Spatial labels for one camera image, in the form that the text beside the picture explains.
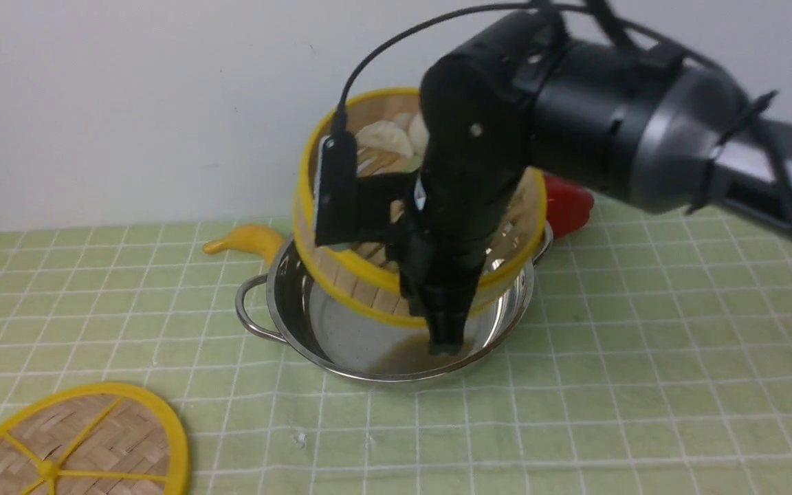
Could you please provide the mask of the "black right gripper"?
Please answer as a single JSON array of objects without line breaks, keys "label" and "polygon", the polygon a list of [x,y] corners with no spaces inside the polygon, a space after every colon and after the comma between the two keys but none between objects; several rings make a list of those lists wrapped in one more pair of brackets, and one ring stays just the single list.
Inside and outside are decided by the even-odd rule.
[{"label": "black right gripper", "polygon": [[408,204],[400,285],[428,353],[456,356],[486,251],[531,166],[532,107],[568,35],[556,10],[516,10],[438,59],[420,84],[428,144]]}]

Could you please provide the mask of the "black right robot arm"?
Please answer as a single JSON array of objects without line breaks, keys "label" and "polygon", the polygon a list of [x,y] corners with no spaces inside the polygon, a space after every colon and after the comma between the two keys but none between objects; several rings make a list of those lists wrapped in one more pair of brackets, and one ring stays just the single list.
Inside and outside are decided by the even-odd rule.
[{"label": "black right robot arm", "polygon": [[431,354],[463,344],[481,244],[512,183],[537,167],[648,213],[718,206],[792,239],[792,123],[764,117],[775,91],[751,98],[713,60],[607,2],[594,18],[607,45],[568,34],[566,4],[454,10],[401,41],[468,14],[506,10],[424,73],[430,132],[409,204],[411,256],[401,281],[427,320]]}]

